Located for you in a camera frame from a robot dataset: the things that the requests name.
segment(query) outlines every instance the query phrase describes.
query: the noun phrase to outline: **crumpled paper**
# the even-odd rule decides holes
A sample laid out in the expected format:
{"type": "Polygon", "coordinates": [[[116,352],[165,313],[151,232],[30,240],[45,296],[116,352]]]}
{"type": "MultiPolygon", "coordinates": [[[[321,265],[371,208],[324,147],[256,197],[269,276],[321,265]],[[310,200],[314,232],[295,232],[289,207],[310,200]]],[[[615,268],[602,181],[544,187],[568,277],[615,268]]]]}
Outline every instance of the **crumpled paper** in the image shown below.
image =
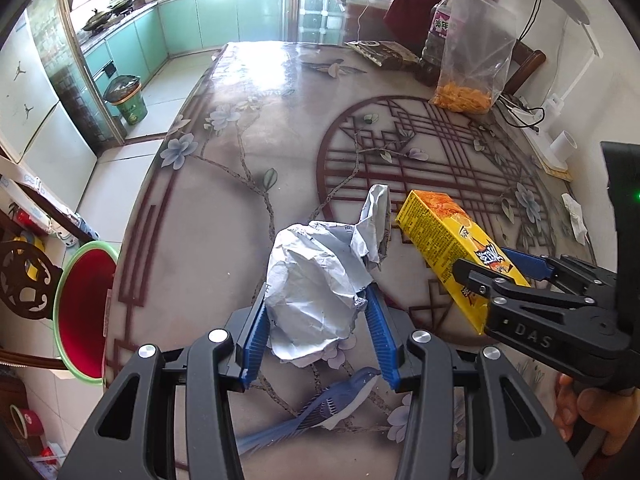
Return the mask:
{"type": "Polygon", "coordinates": [[[575,239],[578,243],[584,245],[586,243],[587,227],[582,220],[582,206],[568,193],[562,195],[562,201],[564,202],[564,207],[569,212],[575,239]]]}
{"type": "Polygon", "coordinates": [[[367,269],[386,256],[390,234],[388,186],[375,184],[356,225],[313,221],[276,235],[264,303],[277,357],[306,366],[351,335],[367,303],[358,297],[372,282],[367,269]]]}

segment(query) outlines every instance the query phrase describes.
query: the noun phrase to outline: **snack package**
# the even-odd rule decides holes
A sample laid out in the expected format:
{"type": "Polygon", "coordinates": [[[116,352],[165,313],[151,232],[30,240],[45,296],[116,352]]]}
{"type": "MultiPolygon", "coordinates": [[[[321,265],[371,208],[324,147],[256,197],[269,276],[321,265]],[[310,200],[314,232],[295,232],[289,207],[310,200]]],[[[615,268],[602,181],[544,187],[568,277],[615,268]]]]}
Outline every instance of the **snack package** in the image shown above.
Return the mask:
{"type": "Polygon", "coordinates": [[[350,41],[347,46],[382,70],[409,70],[418,66],[418,57],[395,41],[350,41]]]}
{"type": "Polygon", "coordinates": [[[516,18],[491,0],[449,0],[451,16],[438,87],[431,103],[484,114],[504,89],[516,18]]]}
{"type": "Polygon", "coordinates": [[[453,278],[452,266],[458,258],[487,266],[513,278],[518,285],[529,286],[500,247],[447,194],[413,190],[396,221],[479,334],[486,322],[488,301],[453,278]]]}

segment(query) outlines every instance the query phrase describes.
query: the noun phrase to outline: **bird illustration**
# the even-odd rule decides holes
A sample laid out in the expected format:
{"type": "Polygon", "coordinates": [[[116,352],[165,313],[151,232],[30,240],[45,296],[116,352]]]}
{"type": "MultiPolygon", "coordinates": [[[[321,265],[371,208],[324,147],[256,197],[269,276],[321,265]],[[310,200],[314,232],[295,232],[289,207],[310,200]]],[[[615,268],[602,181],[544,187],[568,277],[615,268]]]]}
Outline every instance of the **bird illustration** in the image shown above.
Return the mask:
{"type": "Polygon", "coordinates": [[[354,66],[343,65],[343,62],[343,59],[332,59],[324,63],[312,63],[303,61],[302,66],[310,68],[312,70],[316,70],[317,72],[328,73],[332,77],[335,77],[338,74],[345,75],[366,73],[364,70],[360,70],[359,68],[356,68],[354,66]]]}
{"type": "Polygon", "coordinates": [[[370,394],[380,371],[364,367],[349,379],[334,383],[317,394],[296,418],[249,436],[236,437],[238,453],[254,452],[286,438],[304,433],[309,428],[322,426],[327,430],[347,418],[370,394]]]}

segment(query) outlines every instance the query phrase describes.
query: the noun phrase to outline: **red bag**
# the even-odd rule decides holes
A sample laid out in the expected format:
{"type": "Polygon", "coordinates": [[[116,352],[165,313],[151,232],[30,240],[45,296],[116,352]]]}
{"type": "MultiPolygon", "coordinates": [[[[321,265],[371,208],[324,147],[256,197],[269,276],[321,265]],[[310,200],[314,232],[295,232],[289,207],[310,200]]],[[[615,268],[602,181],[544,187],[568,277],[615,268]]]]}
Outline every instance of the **red bag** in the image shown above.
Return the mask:
{"type": "Polygon", "coordinates": [[[431,7],[441,0],[393,0],[384,22],[399,43],[411,49],[424,47],[431,22],[431,7]]]}

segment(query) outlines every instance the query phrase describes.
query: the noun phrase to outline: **green bucket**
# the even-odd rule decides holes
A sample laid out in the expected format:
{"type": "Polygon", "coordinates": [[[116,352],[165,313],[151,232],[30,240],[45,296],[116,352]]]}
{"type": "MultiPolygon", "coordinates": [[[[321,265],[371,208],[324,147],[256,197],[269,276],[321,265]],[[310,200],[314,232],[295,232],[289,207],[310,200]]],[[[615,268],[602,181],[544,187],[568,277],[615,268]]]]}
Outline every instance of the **green bucket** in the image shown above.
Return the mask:
{"type": "Polygon", "coordinates": [[[110,102],[131,126],[146,117],[145,100],[142,98],[142,85],[137,75],[119,75],[107,86],[102,96],[110,102]]]}
{"type": "Polygon", "coordinates": [[[122,101],[113,103],[124,117],[124,120],[131,126],[138,124],[148,113],[145,100],[142,98],[141,89],[142,85],[138,85],[138,87],[122,101]]]}
{"type": "Polygon", "coordinates": [[[106,300],[118,252],[106,242],[80,247],[60,277],[53,302],[53,332],[66,368],[78,379],[102,384],[106,300]]]}

